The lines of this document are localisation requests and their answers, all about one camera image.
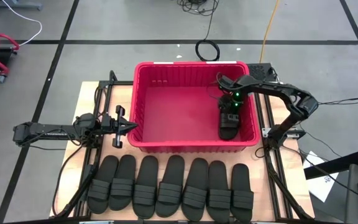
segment red crate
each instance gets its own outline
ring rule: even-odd
[[[241,107],[236,138],[219,138],[218,101],[211,97],[222,95],[216,85],[211,85],[218,72],[232,80],[249,75],[248,66],[242,62],[138,64],[130,121],[139,126],[128,134],[129,143],[152,153],[237,152],[256,145],[260,131],[253,95]]]

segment yellow cable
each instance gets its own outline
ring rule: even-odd
[[[274,10],[273,10],[272,16],[270,17],[270,21],[268,22],[268,25],[267,25],[267,28],[266,28],[265,37],[264,37],[264,42],[262,43],[262,51],[260,52],[259,63],[262,63],[262,59],[263,59],[263,57],[264,57],[265,42],[266,42],[267,34],[269,33],[270,26],[272,25],[273,18],[274,18],[274,15],[276,14],[276,10],[277,10],[277,7],[278,7],[278,4],[279,4],[279,3],[280,3],[280,0],[276,0],[276,5],[274,6]]]

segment wooden table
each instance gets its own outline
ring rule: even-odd
[[[92,113],[94,108],[94,90],[98,86],[98,82],[83,82],[81,86],[80,95],[78,97],[78,102],[75,110],[75,116],[79,116],[84,113]],[[129,112],[131,110],[131,96],[132,96],[132,86],[114,86],[112,89],[110,111],[115,111],[116,105],[123,106],[127,113],[125,118],[129,118]],[[276,97],[270,98],[273,117],[275,123],[281,123],[288,115],[289,112],[285,108],[282,100]],[[264,121],[267,122],[267,115],[264,111]],[[140,167],[140,162],[143,157],[149,155],[147,153],[141,152],[138,148],[132,147],[125,137],[122,138],[123,148],[116,149],[112,147],[112,135],[105,135],[103,142],[103,149],[101,155],[101,161],[104,157],[108,155],[114,155],[118,158],[125,154],[131,154],[136,158],[136,172],[138,172]],[[298,144],[296,140],[288,139],[284,143],[285,146],[298,149]],[[254,192],[254,209],[253,209],[253,221],[274,221],[272,201],[270,198],[270,189],[268,182],[268,175],[265,166],[264,159],[259,159],[255,157],[255,150],[262,146],[262,141],[260,141],[254,147],[247,147],[241,152],[237,153],[188,153],[180,154],[185,159],[185,179],[187,178],[191,162],[197,157],[206,159],[208,162],[214,160],[223,161],[226,165],[227,176],[231,177],[231,170],[234,164],[243,163],[249,167],[250,170],[250,183],[251,189]],[[73,151],[77,149],[75,145],[71,142],[68,142],[64,160],[70,156]],[[308,192],[308,186],[306,184],[305,174],[303,172],[303,166],[300,156],[285,148],[281,148],[282,162],[285,171],[285,177],[287,180],[287,185],[289,191],[292,193],[296,201],[303,207],[305,212],[312,217],[314,216],[313,207],[311,205],[310,195]],[[167,165],[168,158],[172,154],[152,154],[158,159],[159,171],[158,171],[158,181],[163,177],[165,167]],[[62,173],[62,178],[60,180],[60,186],[58,194],[56,197],[55,208],[57,212],[61,211],[67,202],[71,199],[73,194],[78,188],[80,181],[82,165],[85,157],[85,149],[82,149],[78,154],[70,159],[67,163],[65,170]],[[282,200],[281,191],[277,188],[278,201],[280,205],[280,213],[282,217],[285,217],[284,205]],[[132,205],[129,205],[121,211],[112,211],[107,209],[103,214],[97,215],[92,214],[91,219],[93,220],[137,220]],[[168,218],[160,218],[156,214],[151,218],[151,220],[186,220],[185,216],[179,210],[172,216]],[[208,215],[206,210],[204,211],[204,216],[202,221],[212,221],[211,217]]]

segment gray floor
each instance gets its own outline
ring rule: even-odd
[[[43,0],[43,11],[18,9],[43,25],[37,40],[59,40],[73,0]],[[221,1],[211,26],[210,39],[260,40],[274,0]],[[358,25],[358,0],[347,0]],[[176,1],[80,0],[68,40],[202,39],[208,17],[181,10]],[[0,9],[0,32],[28,39],[37,24]],[[357,40],[341,3],[337,0],[281,2],[269,39]],[[219,45],[221,60],[255,63],[260,45]],[[12,127],[30,121],[57,45],[26,45],[11,63],[11,74],[0,84],[0,205],[20,149],[14,145]],[[214,51],[201,46],[205,57]],[[81,82],[108,78],[132,80],[142,61],[197,60],[194,45],[65,45],[40,117],[41,123],[71,123]],[[319,101],[358,96],[358,45],[268,45],[265,62],[271,62],[284,82],[308,90]],[[358,105],[321,106],[303,123],[312,135],[344,156],[358,151]],[[64,148],[65,142],[40,142],[39,146]],[[336,156],[321,143],[305,136],[304,151],[321,157]],[[31,149],[17,183],[5,222],[47,218],[63,152]],[[347,182],[347,174],[338,177]],[[346,191],[334,185],[327,201],[313,198],[316,210],[343,220]]]

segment white paper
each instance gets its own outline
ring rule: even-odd
[[[306,158],[314,165],[324,162],[321,158],[317,157],[316,154],[312,151],[309,152],[309,155]],[[303,162],[303,168],[305,169],[308,167],[310,167],[310,163],[305,160]],[[331,177],[336,179],[336,177],[338,176],[338,173],[330,174],[330,175],[331,175]],[[307,182],[308,182],[310,193],[312,193],[314,196],[316,196],[322,202],[326,201],[328,194],[334,185],[334,181],[329,176],[310,179],[310,180],[307,180]]]

